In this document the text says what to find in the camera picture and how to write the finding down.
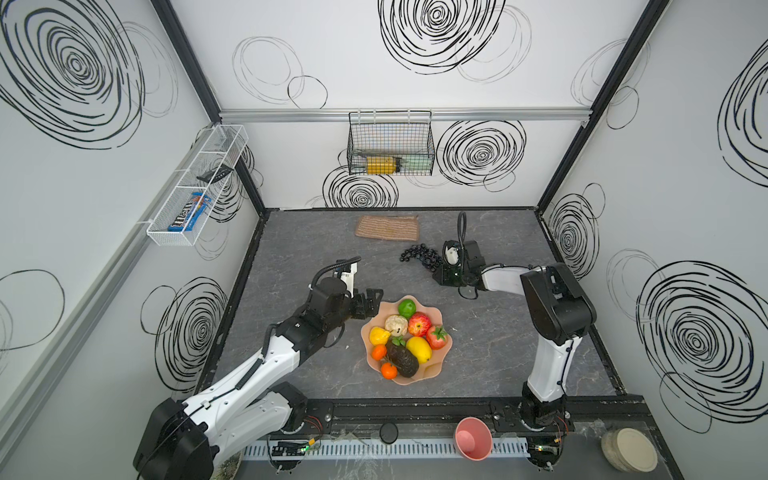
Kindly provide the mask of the black grape bunch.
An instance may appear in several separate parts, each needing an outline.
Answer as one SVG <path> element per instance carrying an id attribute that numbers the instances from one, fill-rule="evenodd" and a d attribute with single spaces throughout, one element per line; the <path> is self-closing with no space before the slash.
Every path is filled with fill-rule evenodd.
<path id="1" fill-rule="evenodd" d="M 424 243 L 413 244 L 405 249 L 400 254 L 399 261 L 418 263 L 432 273 L 436 272 L 443 264 L 442 255 Z"/>

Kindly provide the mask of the small yellow lemon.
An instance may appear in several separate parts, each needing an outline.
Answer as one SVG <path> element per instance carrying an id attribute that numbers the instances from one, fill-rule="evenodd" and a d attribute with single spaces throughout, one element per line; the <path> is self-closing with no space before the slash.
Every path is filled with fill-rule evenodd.
<path id="1" fill-rule="evenodd" d="M 373 327 L 369 332 L 369 341 L 372 345 L 385 345 L 391 337 L 391 332 L 382 327 Z"/>

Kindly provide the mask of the cream fake pear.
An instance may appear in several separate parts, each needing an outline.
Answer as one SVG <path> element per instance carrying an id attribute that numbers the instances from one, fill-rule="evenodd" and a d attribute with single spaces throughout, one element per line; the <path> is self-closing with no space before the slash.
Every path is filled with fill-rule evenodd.
<path id="1" fill-rule="evenodd" d="M 408 332 L 409 321 L 401 315 L 389 315 L 385 319 L 384 328 L 392 335 L 401 337 Z"/>

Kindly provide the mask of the green fake lime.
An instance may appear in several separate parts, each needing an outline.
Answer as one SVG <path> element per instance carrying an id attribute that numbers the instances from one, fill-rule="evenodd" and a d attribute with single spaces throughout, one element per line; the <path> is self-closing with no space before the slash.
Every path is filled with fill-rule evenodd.
<path id="1" fill-rule="evenodd" d="M 410 298 L 406 298 L 398 304 L 398 313 L 405 319 L 410 319 L 416 312 L 416 303 Z"/>

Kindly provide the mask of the orange tangerine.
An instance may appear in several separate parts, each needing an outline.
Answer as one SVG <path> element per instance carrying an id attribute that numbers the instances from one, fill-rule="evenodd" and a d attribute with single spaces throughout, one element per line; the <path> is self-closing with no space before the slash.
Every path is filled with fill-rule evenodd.
<path id="1" fill-rule="evenodd" d="M 380 373 L 383 378 L 388 380 L 394 380 L 398 376 L 397 368 L 391 363 L 384 363 L 381 365 Z"/>
<path id="2" fill-rule="evenodd" d="M 371 358 L 374 361 L 381 361 L 386 357 L 386 355 L 387 355 L 387 347 L 385 344 L 375 345 L 371 352 Z"/>

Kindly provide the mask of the pink wavy fruit bowl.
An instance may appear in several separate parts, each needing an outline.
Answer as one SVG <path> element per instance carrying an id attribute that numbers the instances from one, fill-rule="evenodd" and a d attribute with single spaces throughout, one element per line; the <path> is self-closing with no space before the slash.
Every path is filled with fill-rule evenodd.
<path id="1" fill-rule="evenodd" d="M 389 315 L 399 315 L 399 313 L 398 313 L 398 304 L 402 300 L 404 300 L 406 298 L 410 298 L 410 299 L 412 299 L 416 303 L 417 312 L 425 313 L 430 318 L 430 320 L 432 322 L 432 326 L 433 325 L 435 325 L 435 326 L 441 325 L 444 328 L 444 330 L 446 331 L 446 333 L 449 335 L 449 340 L 447 341 L 447 344 L 442 349 L 432 350 L 433 351 L 432 358 L 428 362 L 426 362 L 424 364 L 420 364 L 419 363 L 420 364 L 419 370 L 417 371 L 417 373 L 413 377 L 405 378 L 405 377 L 400 376 L 399 373 L 398 373 L 398 376 L 394 380 L 391 380 L 394 383 L 396 383 L 398 385 L 401 385 L 401 386 L 411 385 L 411 384 L 413 384 L 415 382 L 419 382 L 419 381 L 422 381 L 422 380 L 426 380 L 426 379 L 430 379 L 430 378 L 434 378 L 434 377 L 438 376 L 440 374 L 440 372 L 442 371 L 442 366 L 443 366 L 443 362 L 445 360 L 445 357 L 448 355 L 448 352 L 453 347 L 453 339 L 452 339 L 451 335 L 449 334 L 447 327 L 444 325 L 442 312 L 438 308 L 436 308 L 436 307 L 424 306 L 415 297 L 413 297 L 411 295 L 406 295 L 403 298 L 401 298 L 399 301 L 394 302 L 394 303 L 382 301 L 381 304 L 380 304 L 379 313 L 375 317 L 373 317 L 371 320 L 369 320 L 362 327 L 362 329 L 361 329 L 361 338 L 362 338 L 364 346 L 365 346 L 365 351 L 366 351 L 365 359 L 366 359 L 368 365 L 371 368 L 373 368 L 374 370 L 376 370 L 378 373 L 380 373 L 381 365 L 384 364 L 384 363 L 390 363 L 389 360 L 386 357 L 384 359 L 382 359 L 381 361 L 374 361 L 371 358 L 371 352 L 372 352 L 372 350 L 374 348 L 374 345 L 372 345 L 370 343 L 369 339 L 368 339 L 369 332 L 370 332 L 370 330 L 373 327 L 382 327 L 382 328 L 384 328 L 385 319 Z M 407 342 L 407 340 L 410 339 L 413 336 L 411 336 L 407 332 L 402 337 Z"/>

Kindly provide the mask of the red fake bell pepper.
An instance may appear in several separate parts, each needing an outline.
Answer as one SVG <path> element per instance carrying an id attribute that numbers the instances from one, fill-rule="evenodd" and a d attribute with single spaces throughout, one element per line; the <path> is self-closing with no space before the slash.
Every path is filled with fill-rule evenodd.
<path id="1" fill-rule="evenodd" d="M 430 318 L 422 312 L 415 312 L 408 320 L 408 333 L 413 337 L 424 337 L 432 327 Z"/>

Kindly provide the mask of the large yellow lemon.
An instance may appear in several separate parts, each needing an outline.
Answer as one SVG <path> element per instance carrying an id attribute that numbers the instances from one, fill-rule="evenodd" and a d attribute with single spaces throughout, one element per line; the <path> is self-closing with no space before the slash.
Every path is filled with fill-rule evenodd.
<path id="1" fill-rule="evenodd" d="M 432 348 L 429 342 L 423 337 L 414 336 L 408 339 L 406 342 L 406 349 L 420 364 L 424 364 L 432 358 Z"/>

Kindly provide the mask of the dark fake avocado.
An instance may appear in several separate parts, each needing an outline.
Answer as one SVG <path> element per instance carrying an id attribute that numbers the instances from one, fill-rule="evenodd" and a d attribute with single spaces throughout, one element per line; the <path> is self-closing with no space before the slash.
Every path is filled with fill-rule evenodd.
<path id="1" fill-rule="evenodd" d="M 388 342 L 386 344 L 386 358 L 395 366 L 402 377 L 411 378 L 419 370 L 418 359 L 405 346 Z"/>

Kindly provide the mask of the red green apple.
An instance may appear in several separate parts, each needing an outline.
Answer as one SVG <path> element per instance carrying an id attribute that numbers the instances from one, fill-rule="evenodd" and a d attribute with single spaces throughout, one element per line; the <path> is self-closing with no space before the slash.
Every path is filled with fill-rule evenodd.
<path id="1" fill-rule="evenodd" d="M 449 335 L 441 325 L 433 325 L 427 331 L 425 338 L 432 350 L 439 350 L 447 344 Z"/>

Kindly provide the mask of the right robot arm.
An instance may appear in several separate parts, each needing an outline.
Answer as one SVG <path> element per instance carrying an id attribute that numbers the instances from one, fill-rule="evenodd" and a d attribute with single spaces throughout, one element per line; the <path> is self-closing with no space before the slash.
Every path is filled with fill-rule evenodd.
<path id="1" fill-rule="evenodd" d="M 519 415 L 530 430 L 551 425 L 565 413 L 567 377 L 576 349 L 597 319 L 591 300 L 563 263 L 491 265 L 475 241 L 447 241 L 441 255 L 433 274 L 439 284 L 525 298 L 538 343 L 532 372 L 523 384 Z"/>

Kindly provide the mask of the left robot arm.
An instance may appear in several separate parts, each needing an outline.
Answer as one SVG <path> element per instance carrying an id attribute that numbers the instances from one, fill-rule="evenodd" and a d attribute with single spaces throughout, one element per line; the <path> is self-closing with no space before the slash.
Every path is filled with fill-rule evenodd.
<path id="1" fill-rule="evenodd" d="M 198 394 L 153 410 L 133 460 L 138 478 L 209 479 L 255 440 L 298 430 L 307 399 L 286 376 L 347 320 L 376 316 L 382 298 L 380 289 L 360 293 L 336 277 L 311 286 L 304 304 L 270 325 L 248 360 Z"/>

